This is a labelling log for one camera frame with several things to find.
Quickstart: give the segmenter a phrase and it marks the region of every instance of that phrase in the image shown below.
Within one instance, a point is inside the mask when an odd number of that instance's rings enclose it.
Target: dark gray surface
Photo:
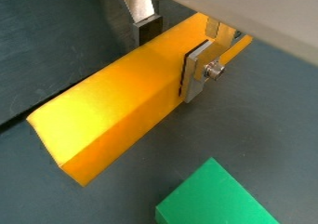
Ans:
[[[208,157],[280,223],[316,223],[316,77],[254,42],[87,188],[18,123],[0,135],[0,223],[153,223],[155,205]]]
[[[97,0],[0,0],[0,125],[123,53]]]

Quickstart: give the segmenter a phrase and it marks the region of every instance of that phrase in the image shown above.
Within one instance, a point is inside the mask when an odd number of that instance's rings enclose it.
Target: metal bracket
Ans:
[[[155,14],[151,0],[119,0],[131,17],[135,47],[141,46],[163,31],[163,18]]]
[[[205,40],[185,54],[180,88],[184,102],[189,102],[200,94],[208,78],[213,80],[220,78],[224,67],[219,63],[219,57],[232,44],[235,32],[234,28],[208,19],[205,35],[213,38],[213,41]]]

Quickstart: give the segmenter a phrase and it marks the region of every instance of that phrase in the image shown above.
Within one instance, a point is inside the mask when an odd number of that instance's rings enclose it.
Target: white panel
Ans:
[[[318,0],[173,0],[318,65]]]

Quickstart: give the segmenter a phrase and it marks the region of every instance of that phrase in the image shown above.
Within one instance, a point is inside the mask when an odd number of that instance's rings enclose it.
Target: green block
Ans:
[[[213,159],[156,206],[159,224],[278,223]]]

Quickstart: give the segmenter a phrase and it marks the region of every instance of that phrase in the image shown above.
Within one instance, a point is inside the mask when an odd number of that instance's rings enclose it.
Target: yellow block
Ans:
[[[196,14],[28,116],[58,167],[81,186],[180,104],[184,54],[205,39],[205,21]]]

